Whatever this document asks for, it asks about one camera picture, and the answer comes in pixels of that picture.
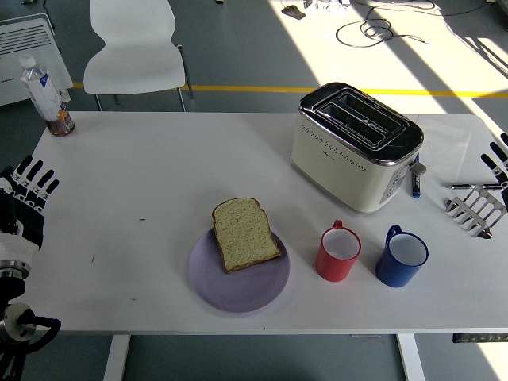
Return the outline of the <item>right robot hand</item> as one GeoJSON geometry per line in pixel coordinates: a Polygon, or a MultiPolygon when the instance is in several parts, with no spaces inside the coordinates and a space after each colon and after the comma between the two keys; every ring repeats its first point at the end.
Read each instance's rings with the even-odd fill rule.
{"type": "Polygon", "coordinates": [[[500,139],[500,142],[492,141],[489,143],[491,152],[497,158],[497,161],[486,153],[483,153],[480,158],[495,177],[498,183],[496,187],[504,191],[507,189],[507,133],[501,133],[500,139]]]}

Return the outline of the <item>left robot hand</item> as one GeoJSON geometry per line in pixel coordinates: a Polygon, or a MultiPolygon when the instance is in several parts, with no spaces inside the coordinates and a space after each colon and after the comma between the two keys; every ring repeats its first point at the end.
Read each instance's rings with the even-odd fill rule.
{"type": "Polygon", "coordinates": [[[29,262],[44,239],[43,210],[60,181],[26,156],[1,171],[1,259],[29,262]]]}

